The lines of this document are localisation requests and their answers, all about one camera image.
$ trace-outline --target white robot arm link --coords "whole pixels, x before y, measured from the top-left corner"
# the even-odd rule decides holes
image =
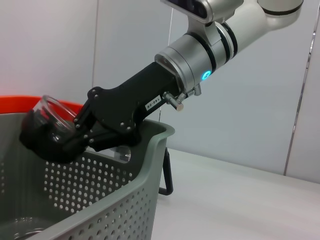
[[[188,16],[187,33],[155,56],[181,91],[171,105],[201,94],[200,83],[266,33],[299,17],[304,0],[161,0]]]

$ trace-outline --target blue indicator light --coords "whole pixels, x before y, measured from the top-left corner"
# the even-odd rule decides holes
[[[211,71],[206,71],[206,72],[202,75],[202,81],[203,81],[203,80],[206,80],[210,75],[211,75]]]

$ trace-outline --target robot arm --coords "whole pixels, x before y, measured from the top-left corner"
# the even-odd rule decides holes
[[[155,60],[176,75],[183,94],[189,97],[193,93],[198,96],[201,81],[254,41],[269,31],[294,23],[300,15],[303,0],[162,2],[187,14],[189,28],[184,36],[161,51]]]
[[[21,142],[43,159],[68,163],[87,146],[101,151],[141,140],[139,127],[163,104],[177,111],[201,94],[201,82],[267,32],[294,23],[303,0],[161,0],[187,14],[187,33],[155,56],[155,62],[113,89],[95,87],[63,141],[54,125],[39,124],[32,110]]]

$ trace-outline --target white table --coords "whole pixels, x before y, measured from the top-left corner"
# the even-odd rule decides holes
[[[169,153],[174,192],[158,198],[152,240],[320,240],[320,184]]]

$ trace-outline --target small label sticker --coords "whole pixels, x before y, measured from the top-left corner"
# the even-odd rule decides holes
[[[157,96],[155,99],[153,99],[152,101],[150,101],[147,105],[145,105],[145,109],[147,111],[151,110],[155,105],[157,105],[158,103],[160,103],[162,101],[160,95]]]

